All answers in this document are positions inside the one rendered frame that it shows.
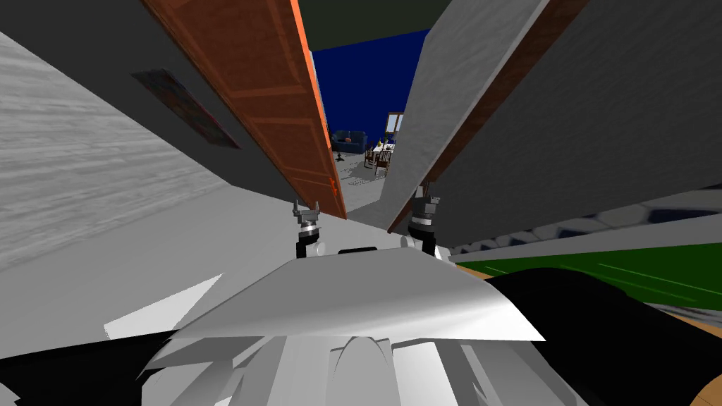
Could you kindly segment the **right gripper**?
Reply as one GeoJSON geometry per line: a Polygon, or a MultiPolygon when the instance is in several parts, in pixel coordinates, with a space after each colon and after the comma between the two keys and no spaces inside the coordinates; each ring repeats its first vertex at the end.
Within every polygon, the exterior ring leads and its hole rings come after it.
{"type": "Polygon", "coordinates": [[[440,199],[438,197],[423,195],[424,187],[419,185],[415,197],[412,198],[412,215],[418,219],[431,219],[436,213],[436,207],[440,199]]]}

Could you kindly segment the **orange-brown wooden door leaf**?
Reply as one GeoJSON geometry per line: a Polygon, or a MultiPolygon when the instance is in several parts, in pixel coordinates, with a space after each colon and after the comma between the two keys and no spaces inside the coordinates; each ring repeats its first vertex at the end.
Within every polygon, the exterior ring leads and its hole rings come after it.
{"type": "Polygon", "coordinates": [[[142,2],[301,200],[344,219],[298,0],[142,2]]]}

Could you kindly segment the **blue sofa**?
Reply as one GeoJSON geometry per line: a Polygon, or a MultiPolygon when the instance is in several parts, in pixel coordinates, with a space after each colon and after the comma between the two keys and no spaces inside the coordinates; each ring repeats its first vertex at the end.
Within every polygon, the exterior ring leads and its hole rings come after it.
{"type": "Polygon", "coordinates": [[[336,131],[331,141],[337,152],[364,154],[367,149],[367,135],[362,131],[336,131]]]}

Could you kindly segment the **dining table with chairs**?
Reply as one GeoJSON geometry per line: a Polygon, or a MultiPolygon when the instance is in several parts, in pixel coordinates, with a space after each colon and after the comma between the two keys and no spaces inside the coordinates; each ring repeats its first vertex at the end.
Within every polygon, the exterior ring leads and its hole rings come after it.
{"type": "Polygon", "coordinates": [[[395,147],[395,144],[383,144],[367,150],[365,152],[364,167],[372,168],[375,176],[379,175],[380,169],[384,172],[384,176],[387,176],[395,147]]]}

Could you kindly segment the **green rug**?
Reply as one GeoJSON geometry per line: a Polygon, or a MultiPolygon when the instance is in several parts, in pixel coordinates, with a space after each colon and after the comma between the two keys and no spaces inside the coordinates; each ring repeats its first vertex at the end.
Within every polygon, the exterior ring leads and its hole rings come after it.
{"type": "Polygon", "coordinates": [[[722,242],[514,259],[463,260],[496,276],[534,268],[592,275],[640,302],[722,311],[722,242]]]}

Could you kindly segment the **dark picture on wall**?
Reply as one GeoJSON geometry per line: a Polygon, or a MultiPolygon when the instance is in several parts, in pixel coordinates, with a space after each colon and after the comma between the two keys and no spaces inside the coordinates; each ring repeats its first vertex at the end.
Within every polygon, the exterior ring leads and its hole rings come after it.
{"type": "Polygon", "coordinates": [[[143,70],[132,72],[130,76],[150,91],[207,143],[231,149],[241,148],[171,71],[163,68],[143,70]]]}

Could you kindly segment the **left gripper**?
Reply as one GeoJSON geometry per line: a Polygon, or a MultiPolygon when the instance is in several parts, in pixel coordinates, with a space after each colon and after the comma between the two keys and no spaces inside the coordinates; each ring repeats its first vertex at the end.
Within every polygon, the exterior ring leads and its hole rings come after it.
{"type": "Polygon", "coordinates": [[[293,215],[296,216],[296,219],[298,221],[298,224],[301,227],[313,227],[317,226],[317,222],[319,220],[319,203],[315,202],[314,207],[312,210],[299,210],[298,201],[294,201],[293,203],[293,215]]]}

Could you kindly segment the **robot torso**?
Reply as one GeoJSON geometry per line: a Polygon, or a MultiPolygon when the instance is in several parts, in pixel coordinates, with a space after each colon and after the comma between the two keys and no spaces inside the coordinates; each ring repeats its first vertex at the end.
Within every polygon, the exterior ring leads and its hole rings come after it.
{"type": "Polygon", "coordinates": [[[407,247],[294,259],[182,327],[173,406],[589,406],[488,282],[407,247]]]}

